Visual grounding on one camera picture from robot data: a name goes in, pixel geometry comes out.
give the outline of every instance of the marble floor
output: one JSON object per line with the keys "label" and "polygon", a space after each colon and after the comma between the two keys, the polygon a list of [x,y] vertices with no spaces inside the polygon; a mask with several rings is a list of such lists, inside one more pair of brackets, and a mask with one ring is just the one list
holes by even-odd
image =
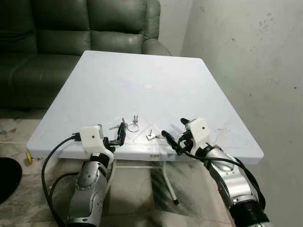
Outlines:
{"label": "marble floor", "polygon": [[[17,190],[0,205],[0,227],[55,227],[41,185],[43,159],[27,161],[26,142],[45,110],[1,110],[1,122],[11,118],[16,129],[0,134],[0,157],[11,157],[22,166]],[[66,172],[79,171],[82,160],[58,159],[46,173],[50,186]],[[118,165],[133,162],[119,161]],[[199,162],[167,164],[167,173],[179,200],[176,206],[159,169],[117,169],[104,201],[100,226],[108,227],[231,227],[217,188]],[[54,206],[67,215],[74,176],[62,179],[54,192]]]}

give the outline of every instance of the sofa cushion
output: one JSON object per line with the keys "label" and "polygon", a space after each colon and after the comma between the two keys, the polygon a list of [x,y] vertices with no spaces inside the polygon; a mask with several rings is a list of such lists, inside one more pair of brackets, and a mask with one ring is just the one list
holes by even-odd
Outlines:
{"label": "sofa cushion", "polygon": [[158,39],[160,27],[160,3],[158,0],[147,0],[144,23],[144,39]]}
{"label": "sofa cushion", "polygon": [[13,74],[13,86],[19,95],[55,96],[60,91],[80,56],[39,54]]}
{"label": "sofa cushion", "polygon": [[91,31],[91,49],[122,53],[141,53],[143,35]]}
{"label": "sofa cushion", "polygon": [[82,55],[90,50],[86,0],[32,0],[39,53]]}
{"label": "sofa cushion", "polygon": [[146,0],[88,0],[90,29],[137,34],[143,30]]}
{"label": "sofa cushion", "polygon": [[1,98],[4,98],[3,94],[14,92],[14,88],[12,84],[13,73],[34,56],[35,56],[34,53],[12,53],[12,52],[0,53]]}
{"label": "sofa cushion", "polygon": [[0,21],[0,52],[36,52],[30,0],[1,0]]}
{"label": "sofa cushion", "polygon": [[38,30],[40,53],[82,55],[90,50],[89,31]]}

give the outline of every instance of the leather couch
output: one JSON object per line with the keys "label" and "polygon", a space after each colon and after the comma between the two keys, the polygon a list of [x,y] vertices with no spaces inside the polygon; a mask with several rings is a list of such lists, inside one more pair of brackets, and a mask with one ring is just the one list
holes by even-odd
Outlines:
{"label": "leather couch", "polygon": [[1,0],[0,107],[48,108],[85,50],[170,55],[159,20],[158,0]]}

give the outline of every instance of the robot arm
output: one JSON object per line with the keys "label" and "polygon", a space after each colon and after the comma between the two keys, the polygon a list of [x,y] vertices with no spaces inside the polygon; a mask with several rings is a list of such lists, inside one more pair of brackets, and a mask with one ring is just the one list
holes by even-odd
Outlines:
{"label": "robot arm", "polygon": [[[162,131],[163,137],[178,155],[184,153],[204,163],[217,183],[219,194],[236,226],[274,227],[263,212],[265,200],[252,174],[241,161],[224,153],[218,146],[211,146],[208,143],[209,129],[205,119],[197,118],[188,121],[182,118],[181,122],[185,125],[186,132],[178,143],[166,131]],[[258,198],[240,172],[239,166],[253,179],[251,183],[258,189]]]}
{"label": "robot arm", "polygon": [[115,147],[111,146],[123,145],[125,124],[120,124],[116,140],[109,141],[104,137],[101,125],[82,128],[80,137],[90,159],[83,164],[77,176],[67,227],[99,227],[106,196],[107,168],[114,160]]}

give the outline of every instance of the metal key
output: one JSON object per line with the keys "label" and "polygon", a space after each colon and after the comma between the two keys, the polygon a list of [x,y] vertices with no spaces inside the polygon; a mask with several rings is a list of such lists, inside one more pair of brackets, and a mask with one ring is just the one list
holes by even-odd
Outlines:
{"label": "metal key", "polygon": [[118,129],[119,127],[120,127],[120,124],[117,124],[116,126],[109,128],[109,130]]}
{"label": "metal key", "polygon": [[148,140],[153,140],[153,139],[164,139],[164,137],[161,134],[152,134],[152,130],[146,135],[146,138]]}
{"label": "metal key", "polygon": [[134,124],[138,124],[138,116],[135,116],[135,115],[134,115],[133,123],[134,123]]}
{"label": "metal key", "polygon": [[128,127],[128,123],[125,123],[124,117],[122,118],[122,122],[124,123],[125,127]]}

